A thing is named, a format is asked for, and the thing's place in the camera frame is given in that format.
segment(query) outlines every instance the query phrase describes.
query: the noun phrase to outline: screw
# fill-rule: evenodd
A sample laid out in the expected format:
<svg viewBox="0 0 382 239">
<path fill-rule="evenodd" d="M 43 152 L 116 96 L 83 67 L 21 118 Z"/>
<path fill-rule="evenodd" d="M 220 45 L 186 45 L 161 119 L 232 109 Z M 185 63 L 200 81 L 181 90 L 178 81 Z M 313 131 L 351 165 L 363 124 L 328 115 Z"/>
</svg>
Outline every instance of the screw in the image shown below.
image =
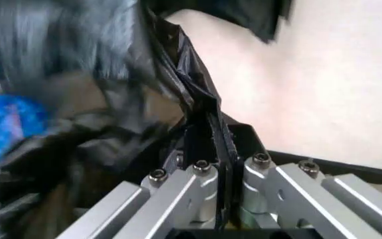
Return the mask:
<svg viewBox="0 0 382 239">
<path fill-rule="evenodd" d="M 152 171 L 149 175 L 148 178 L 150 179 L 150 184 L 153 185 L 154 187 L 160 187 L 168 178 L 168 174 L 166 170 L 163 168 L 156 169 Z"/>
<path fill-rule="evenodd" d="M 319 173 L 318 164 L 313 162 L 313 159 L 302 160 L 298 163 L 298 167 L 303 170 L 311 178 L 315 179 Z"/>
<path fill-rule="evenodd" d="M 269 168 L 271 164 L 271 158 L 269 158 L 269 155 L 264 153 L 256 153 L 252 157 L 253 162 L 260 166 L 262 169 Z"/>
<path fill-rule="evenodd" d="M 195 174 L 204 174 L 211 169 L 211 164 L 206 160 L 199 160 L 192 166 Z"/>
<path fill-rule="evenodd" d="M 176 166 L 181 168 L 184 165 L 184 155 L 181 152 L 178 152 L 176 155 Z"/>
</svg>

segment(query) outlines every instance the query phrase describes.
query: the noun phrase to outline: blue plastic object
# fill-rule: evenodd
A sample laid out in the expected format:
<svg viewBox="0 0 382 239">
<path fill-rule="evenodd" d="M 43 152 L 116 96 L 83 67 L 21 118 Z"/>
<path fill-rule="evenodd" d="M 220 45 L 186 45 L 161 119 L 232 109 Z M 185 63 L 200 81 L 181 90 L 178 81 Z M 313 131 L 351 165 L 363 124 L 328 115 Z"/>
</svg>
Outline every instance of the blue plastic object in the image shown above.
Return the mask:
<svg viewBox="0 0 382 239">
<path fill-rule="evenodd" d="M 42 134 L 47 119 L 39 104 L 23 97 L 0 95 L 0 159 L 17 141 Z"/>
</svg>

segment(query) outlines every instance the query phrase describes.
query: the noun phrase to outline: black plastic bag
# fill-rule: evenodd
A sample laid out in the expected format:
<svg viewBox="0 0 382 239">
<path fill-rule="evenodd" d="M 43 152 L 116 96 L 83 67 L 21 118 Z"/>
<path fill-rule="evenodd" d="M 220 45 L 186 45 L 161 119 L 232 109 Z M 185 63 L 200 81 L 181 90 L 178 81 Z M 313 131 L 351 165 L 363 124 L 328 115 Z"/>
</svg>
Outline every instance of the black plastic bag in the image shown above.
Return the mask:
<svg viewBox="0 0 382 239">
<path fill-rule="evenodd" d="M 193 9 L 250 29 L 264 42 L 274 40 L 279 17 L 288 19 L 292 0 L 145 0 L 159 16 Z"/>
<path fill-rule="evenodd" d="M 65 77 L 75 72 L 92 76 Z M 85 82 L 78 78 L 93 79 L 86 95 L 74 91 Z M 122 180 L 139 182 L 180 138 L 189 147 L 195 135 L 207 142 L 197 151 L 218 167 L 216 226 L 226 223 L 236 151 L 220 98 L 181 28 L 140 1 L 0 0 L 0 80 L 56 116 L 72 98 L 85 106 L 89 95 L 103 99 L 55 117 L 46 135 L 23 140 L 0 161 L 0 234 L 56 237 L 74 220 L 73 208 L 91 207 Z M 186 152 L 184 166 L 198 160 Z"/>
</svg>

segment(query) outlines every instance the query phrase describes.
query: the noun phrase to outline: plastic bag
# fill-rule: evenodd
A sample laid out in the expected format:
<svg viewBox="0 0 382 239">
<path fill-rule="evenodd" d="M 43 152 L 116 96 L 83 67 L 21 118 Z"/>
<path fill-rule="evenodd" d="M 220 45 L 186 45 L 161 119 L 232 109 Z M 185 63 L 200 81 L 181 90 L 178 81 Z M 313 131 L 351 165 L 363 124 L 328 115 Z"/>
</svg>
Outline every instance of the plastic bag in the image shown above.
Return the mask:
<svg viewBox="0 0 382 239">
<path fill-rule="evenodd" d="M 72 72 L 91 77 L 65 77 Z M 86 95 L 75 91 L 85 78 L 92 79 Z M 39 200 L 2 216 L 0 233 L 55 237 L 69 225 L 73 207 L 92 206 L 122 180 L 138 183 L 160 166 L 171 145 L 191 135 L 208 142 L 200 150 L 216 163 L 222 192 L 216 226 L 227 221 L 236 152 L 220 98 L 182 29 L 140 1 L 0 0 L 0 80 L 5 91 L 49 109 L 58 108 L 51 103 L 59 97 L 66 99 L 62 104 L 70 99 L 84 105 L 89 95 L 104 99 L 55 119 L 45 135 L 29 137 L 5 155 L 1 207 L 31 194 Z M 196 157 L 185 155 L 188 164 Z M 54 208 L 57 213 L 49 213 Z"/>
</svg>

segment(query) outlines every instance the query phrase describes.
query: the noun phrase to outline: bolt head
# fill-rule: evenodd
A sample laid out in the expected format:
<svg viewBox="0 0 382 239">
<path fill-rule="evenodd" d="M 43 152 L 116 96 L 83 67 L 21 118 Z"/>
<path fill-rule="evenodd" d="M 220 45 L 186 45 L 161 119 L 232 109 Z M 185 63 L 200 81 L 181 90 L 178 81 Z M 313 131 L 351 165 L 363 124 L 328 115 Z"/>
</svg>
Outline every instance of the bolt head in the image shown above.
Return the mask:
<svg viewBox="0 0 382 239">
<path fill-rule="evenodd" d="M 303 170 L 311 178 L 316 178 L 319 173 L 318 164 L 314 163 L 312 159 L 302 160 L 298 163 L 298 167 Z"/>
<path fill-rule="evenodd" d="M 199 160 L 192 166 L 195 173 L 206 173 L 211 169 L 211 164 L 206 160 Z"/>
<path fill-rule="evenodd" d="M 163 168 L 153 170 L 148 175 L 148 179 L 150 179 L 150 183 L 153 186 L 163 184 L 167 180 L 167 178 L 168 178 L 168 174 L 166 170 L 164 170 Z"/>
<path fill-rule="evenodd" d="M 253 162 L 260 166 L 262 169 L 269 168 L 271 164 L 271 158 L 265 153 L 255 153 L 252 157 Z"/>
</svg>

